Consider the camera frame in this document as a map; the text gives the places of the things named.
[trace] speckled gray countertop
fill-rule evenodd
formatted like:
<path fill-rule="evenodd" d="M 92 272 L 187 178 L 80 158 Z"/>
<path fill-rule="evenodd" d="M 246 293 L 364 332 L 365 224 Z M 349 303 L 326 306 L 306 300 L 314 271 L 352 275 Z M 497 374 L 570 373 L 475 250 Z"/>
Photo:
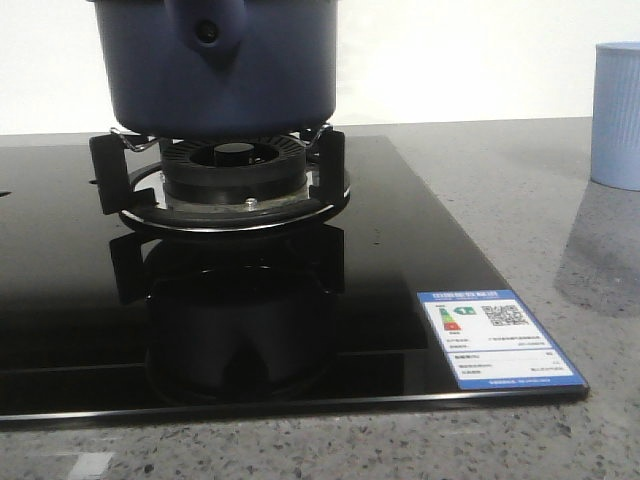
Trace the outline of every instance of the speckled gray countertop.
<path fill-rule="evenodd" d="M 496 410 L 5 432 L 0 478 L 640 478 L 640 192 L 589 183 L 589 119 L 344 131 L 391 139 L 582 371 L 590 397 Z M 4 137 L 0 145 L 80 137 Z"/>

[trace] gas stove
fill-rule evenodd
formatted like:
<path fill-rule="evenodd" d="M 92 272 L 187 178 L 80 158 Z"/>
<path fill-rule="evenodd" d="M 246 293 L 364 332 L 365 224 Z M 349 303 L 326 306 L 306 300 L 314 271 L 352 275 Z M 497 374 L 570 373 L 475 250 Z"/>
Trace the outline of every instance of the gas stove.
<path fill-rule="evenodd" d="M 224 144 L 237 159 L 271 141 Z M 216 148 L 172 142 L 161 150 L 175 160 Z M 340 150 L 326 148 L 333 156 Z M 0 198 L 5 428 L 416 411 L 587 394 L 579 372 L 385 137 L 347 139 L 349 175 L 334 165 L 339 181 L 324 191 L 316 166 L 302 167 L 294 190 L 308 182 L 323 192 L 305 197 L 310 210 L 256 223 L 270 199 L 232 188 L 228 195 L 246 200 L 238 207 L 242 228 L 218 222 L 238 208 L 216 208 L 216 223 L 199 224 L 195 235 L 167 213 L 202 216 L 184 199 L 163 197 L 157 183 L 167 180 L 148 167 L 157 151 L 130 157 L 115 174 L 125 193 L 110 205 L 102 188 L 99 199 L 86 146 L 0 149 L 0 187 L 10 192 Z M 152 200 L 139 193 L 149 189 Z M 101 206 L 120 215 L 102 215 Z M 281 206 L 265 208 L 281 213 Z M 173 218 L 172 228 L 154 215 Z M 530 375 L 504 373 L 509 349 L 469 347 L 481 335 L 464 336 L 475 331 L 469 319 L 481 315 L 504 334 L 535 327 L 534 335 L 511 337 L 531 341 L 513 347 L 526 349 Z M 553 357 L 552 366 L 536 367 L 539 353 Z M 487 362 L 502 373 L 487 373 Z"/>

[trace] ribbed cup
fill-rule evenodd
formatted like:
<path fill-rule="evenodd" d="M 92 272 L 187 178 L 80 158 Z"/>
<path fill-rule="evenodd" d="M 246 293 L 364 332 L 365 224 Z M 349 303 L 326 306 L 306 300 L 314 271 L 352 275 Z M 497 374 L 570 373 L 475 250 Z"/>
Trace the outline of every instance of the ribbed cup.
<path fill-rule="evenodd" d="M 640 42 L 596 46 L 591 179 L 640 190 Z"/>

